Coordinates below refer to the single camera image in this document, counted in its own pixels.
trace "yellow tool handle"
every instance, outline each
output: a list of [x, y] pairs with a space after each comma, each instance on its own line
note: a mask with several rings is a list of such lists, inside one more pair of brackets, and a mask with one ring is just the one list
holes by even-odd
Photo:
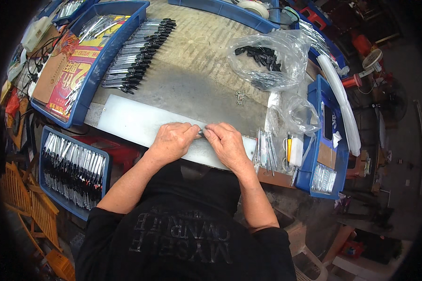
[[291, 160], [291, 147], [292, 147], [293, 140], [292, 138], [287, 139], [287, 161]]

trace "hand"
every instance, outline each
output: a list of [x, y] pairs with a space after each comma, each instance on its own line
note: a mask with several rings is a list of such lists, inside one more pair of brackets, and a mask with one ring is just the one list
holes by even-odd
[[227, 123], [208, 124], [203, 130], [219, 160], [233, 173], [243, 173], [253, 164], [248, 159], [241, 133]]
[[168, 123], [159, 128], [152, 146], [146, 152], [150, 159], [161, 167], [183, 157], [192, 141], [200, 138], [198, 125], [190, 123]]

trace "white plastic chair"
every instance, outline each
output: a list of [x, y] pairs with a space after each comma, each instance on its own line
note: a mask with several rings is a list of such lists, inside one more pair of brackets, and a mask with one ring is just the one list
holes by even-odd
[[[280, 211], [282, 214], [289, 218], [293, 218], [291, 216], [288, 216], [283, 211], [276, 208], [276, 210]], [[308, 276], [306, 276], [303, 272], [301, 272], [297, 266], [294, 265], [297, 281], [325, 281], [328, 278], [328, 271], [325, 268], [325, 266], [322, 264], [322, 262], [308, 249], [308, 247], [305, 244], [305, 238], [306, 238], [306, 226], [303, 225], [303, 223], [299, 220], [296, 220], [295, 218], [294, 222], [290, 224], [289, 226], [285, 227], [284, 230], [289, 235], [289, 242], [291, 243], [289, 245], [289, 249], [291, 250], [291, 255], [297, 256], [300, 253], [304, 253], [305, 256], [307, 256], [311, 262], [313, 262], [320, 270], [319, 277], [317, 279], [311, 279]]]

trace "workbench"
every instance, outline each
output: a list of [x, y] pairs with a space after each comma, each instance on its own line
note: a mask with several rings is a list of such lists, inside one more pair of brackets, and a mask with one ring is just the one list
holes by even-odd
[[[147, 18], [172, 18], [177, 26], [153, 57], [135, 94], [99, 86], [84, 123], [97, 128], [108, 97], [117, 95], [207, 124], [227, 122], [255, 137], [257, 128], [264, 128], [267, 106], [277, 103], [280, 95], [261, 91], [240, 78], [227, 63], [226, 47], [230, 39], [258, 31], [219, 15], [170, 5], [167, 0], [152, 1]], [[312, 81], [307, 75], [298, 93], [306, 98]], [[236, 91], [246, 95], [242, 105], [236, 104]]]

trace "white plastic board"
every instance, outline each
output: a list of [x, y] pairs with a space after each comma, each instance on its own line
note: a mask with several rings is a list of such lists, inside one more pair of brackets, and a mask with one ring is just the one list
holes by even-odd
[[[164, 109], [138, 103], [128, 98], [110, 95], [106, 101], [97, 128], [130, 142], [150, 147], [161, 125], [170, 122], [189, 122], [200, 128], [205, 123], [187, 118]], [[256, 141], [242, 137], [248, 158], [253, 158]], [[220, 162], [211, 144], [204, 138], [196, 139], [183, 159], [223, 170], [228, 168]]]

